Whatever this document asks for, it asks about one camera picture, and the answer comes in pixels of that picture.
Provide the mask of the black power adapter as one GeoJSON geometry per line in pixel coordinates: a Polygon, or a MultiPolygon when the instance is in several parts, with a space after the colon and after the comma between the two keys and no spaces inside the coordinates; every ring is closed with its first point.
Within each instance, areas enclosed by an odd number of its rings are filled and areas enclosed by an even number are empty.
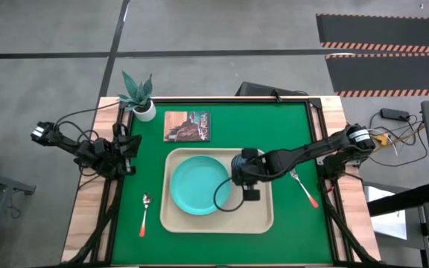
{"type": "Polygon", "coordinates": [[[409,121],[410,113],[397,109],[380,109],[380,116],[384,119],[394,120],[394,121],[409,121]]]}

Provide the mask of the metal fork with red handle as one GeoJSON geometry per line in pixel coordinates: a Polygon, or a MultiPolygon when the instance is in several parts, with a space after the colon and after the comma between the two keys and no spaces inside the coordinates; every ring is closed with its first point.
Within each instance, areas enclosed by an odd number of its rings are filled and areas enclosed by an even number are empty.
{"type": "Polygon", "coordinates": [[[306,189],[306,187],[303,185],[303,183],[301,182],[301,180],[300,180],[300,178],[299,178],[299,176],[298,176],[297,172],[296,172],[294,169],[290,171],[290,176],[291,176],[293,179],[295,179],[295,180],[299,183],[299,185],[300,185],[301,189],[304,191],[305,195],[307,196],[307,198],[308,198],[308,200],[309,200],[310,204],[311,204],[314,208],[319,208],[319,205],[318,205],[317,201],[316,201],[316,200],[311,196],[311,194],[308,192],[308,190],[307,190],[307,189],[306,189]]]}

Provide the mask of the teal plastic plate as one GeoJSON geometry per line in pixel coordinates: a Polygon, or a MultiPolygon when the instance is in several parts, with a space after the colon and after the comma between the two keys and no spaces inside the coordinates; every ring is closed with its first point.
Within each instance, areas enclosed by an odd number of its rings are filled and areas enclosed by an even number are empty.
{"type": "Polygon", "coordinates": [[[210,156],[193,156],[177,166],[170,181],[171,197],[184,212],[205,216],[223,206],[231,194],[229,174],[210,156]]]}

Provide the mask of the black orange-striped floor ramp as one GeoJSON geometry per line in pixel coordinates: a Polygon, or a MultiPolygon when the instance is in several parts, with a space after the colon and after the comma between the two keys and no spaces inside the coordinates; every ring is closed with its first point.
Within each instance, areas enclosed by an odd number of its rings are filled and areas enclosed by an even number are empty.
{"type": "Polygon", "coordinates": [[[318,13],[325,48],[429,52],[429,18],[318,13]]]}
{"type": "Polygon", "coordinates": [[[429,96],[429,53],[329,54],[325,61],[342,98],[429,96]]]}

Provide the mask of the black case behind table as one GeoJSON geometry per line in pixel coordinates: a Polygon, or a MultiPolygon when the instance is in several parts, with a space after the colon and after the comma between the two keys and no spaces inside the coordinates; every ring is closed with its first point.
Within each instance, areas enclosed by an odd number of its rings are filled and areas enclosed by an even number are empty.
{"type": "Polygon", "coordinates": [[[300,90],[291,91],[246,81],[240,85],[235,96],[274,96],[275,93],[280,96],[308,96],[300,90]]]}

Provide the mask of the metal spoon with red handle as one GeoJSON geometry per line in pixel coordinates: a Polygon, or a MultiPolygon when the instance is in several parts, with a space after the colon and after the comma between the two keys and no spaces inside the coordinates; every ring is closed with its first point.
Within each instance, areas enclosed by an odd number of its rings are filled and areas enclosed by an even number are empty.
{"type": "Polygon", "coordinates": [[[144,193],[142,197],[142,202],[144,205],[144,213],[143,213],[141,227],[139,230],[139,237],[144,237],[146,233],[147,210],[151,204],[151,195],[149,193],[144,193]]]}

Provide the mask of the white paper sheet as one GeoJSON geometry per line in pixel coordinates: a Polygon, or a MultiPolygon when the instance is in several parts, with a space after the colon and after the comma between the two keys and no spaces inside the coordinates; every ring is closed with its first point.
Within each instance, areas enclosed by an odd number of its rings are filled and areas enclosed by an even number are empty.
{"type": "MultiPolygon", "coordinates": [[[[366,200],[375,201],[384,197],[394,195],[393,192],[381,190],[376,187],[366,187],[366,200]]],[[[405,210],[395,211],[389,214],[371,216],[372,226],[375,232],[390,237],[407,239],[407,221],[405,210]]]]}

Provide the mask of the black aluminium table frame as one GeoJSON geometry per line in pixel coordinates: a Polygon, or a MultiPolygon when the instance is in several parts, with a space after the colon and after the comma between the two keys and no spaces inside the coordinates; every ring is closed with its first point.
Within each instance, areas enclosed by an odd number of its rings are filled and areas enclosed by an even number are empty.
{"type": "MultiPolygon", "coordinates": [[[[155,97],[155,101],[174,101],[180,104],[183,101],[227,102],[227,101],[270,101],[275,103],[274,97],[270,96],[205,96],[205,97],[155,97]]],[[[315,128],[315,137],[320,139],[322,135],[332,134],[347,124],[343,111],[341,99],[338,96],[284,96],[284,101],[311,100],[310,105],[315,128]]],[[[121,119],[124,123],[130,120],[131,113],[119,112],[116,103],[117,97],[101,97],[98,100],[98,111],[95,113],[93,130],[101,137],[112,138],[112,125],[121,119]]],[[[370,220],[364,192],[363,183],[359,170],[348,166],[347,174],[342,175],[334,190],[328,195],[331,202],[337,206],[337,211],[342,214],[346,225],[351,230],[359,244],[376,260],[380,260],[378,242],[370,220]]],[[[95,230],[99,212],[105,212],[104,206],[113,203],[115,187],[118,182],[105,183],[102,178],[96,180],[82,175],[80,183],[88,183],[88,189],[77,192],[74,208],[71,214],[66,242],[63,248],[61,261],[69,261],[81,249],[82,245],[89,239],[95,230]]]]}

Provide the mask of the black metal beam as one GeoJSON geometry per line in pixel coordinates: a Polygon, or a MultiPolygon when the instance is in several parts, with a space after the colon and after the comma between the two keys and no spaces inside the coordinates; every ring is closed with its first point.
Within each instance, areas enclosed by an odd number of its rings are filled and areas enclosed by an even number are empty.
{"type": "Polygon", "coordinates": [[[367,203],[369,214],[378,216],[408,208],[415,208],[429,202],[429,184],[367,203]]]}

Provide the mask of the blue faceted cup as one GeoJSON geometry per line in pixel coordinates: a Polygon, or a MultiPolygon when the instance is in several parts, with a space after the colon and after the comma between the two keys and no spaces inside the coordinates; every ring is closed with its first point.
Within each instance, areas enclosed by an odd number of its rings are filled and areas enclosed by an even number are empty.
{"type": "Polygon", "coordinates": [[[246,164],[246,159],[241,155],[236,155],[231,161],[231,168],[234,170],[241,169],[246,164]]]}

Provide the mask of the Acadia picture book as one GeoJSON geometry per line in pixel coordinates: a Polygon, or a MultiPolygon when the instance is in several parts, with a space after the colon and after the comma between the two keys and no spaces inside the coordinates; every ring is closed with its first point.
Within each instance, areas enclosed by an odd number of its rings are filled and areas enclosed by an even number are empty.
{"type": "Polygon", "coordinates": [[[211,114],[206,111],[167,111],[165,142],[211,141],[211,114]]]}

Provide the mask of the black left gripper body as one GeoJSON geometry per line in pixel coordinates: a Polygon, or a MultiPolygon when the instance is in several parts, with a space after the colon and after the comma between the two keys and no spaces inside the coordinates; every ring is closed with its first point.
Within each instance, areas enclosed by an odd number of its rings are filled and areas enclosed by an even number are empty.
{"type": "Polygon", "coordinates": [[[120,156],[128,156],[128,128],[122,123],[112,125],[112,141],[104,139],[104,148],[110,153],[120,156]]]}

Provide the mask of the green leafy plant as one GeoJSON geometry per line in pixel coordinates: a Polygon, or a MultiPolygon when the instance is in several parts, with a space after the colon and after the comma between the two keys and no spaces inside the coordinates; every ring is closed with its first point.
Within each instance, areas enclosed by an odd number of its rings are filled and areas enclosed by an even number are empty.
{"type": "Polygon", "coordinates": [[[137,83],[125,71],[122,72],[124,85],[128,92],[126,95],[118,95],[122,107],[126,111],[146,112],[151,107],[151,95],[153,92],[152,74],[145,82],[137,83]]]}

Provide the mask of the beige plastic tray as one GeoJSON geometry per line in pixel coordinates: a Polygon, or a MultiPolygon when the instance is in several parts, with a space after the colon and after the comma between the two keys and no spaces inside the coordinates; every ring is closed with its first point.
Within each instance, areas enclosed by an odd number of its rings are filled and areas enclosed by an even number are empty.
{"type": "Polygon", "coordinates": [[[269,182],[259,182],[259,201],[244,201],[243,189],[232,180],[231,161],[241,153],[240,148],[177,148],[165,160],[160,221],[165,229],[174,233],[227,233],[262,234],[274,221],[272,188],[269,182]],[[226,168],[231,183],[231,194],[223,206],[215,203],[217,210],[205,216],[195,216],[181,210],[173,201],[170,181],[175,169],[193,156],[210,156],[226,168]]]}

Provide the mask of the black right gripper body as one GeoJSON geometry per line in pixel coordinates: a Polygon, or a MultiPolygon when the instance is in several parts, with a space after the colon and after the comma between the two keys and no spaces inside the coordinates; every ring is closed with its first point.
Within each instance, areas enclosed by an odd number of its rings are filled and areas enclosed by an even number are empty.
{"type": "Polygon", "coordinates": [[[241,181],[244,185],[255,185],[257,182],[267,181],[267,169],[262,154],[258,149],[244,148],[241,151],[241,158],[244,160],[241,165],[241,181]]]}

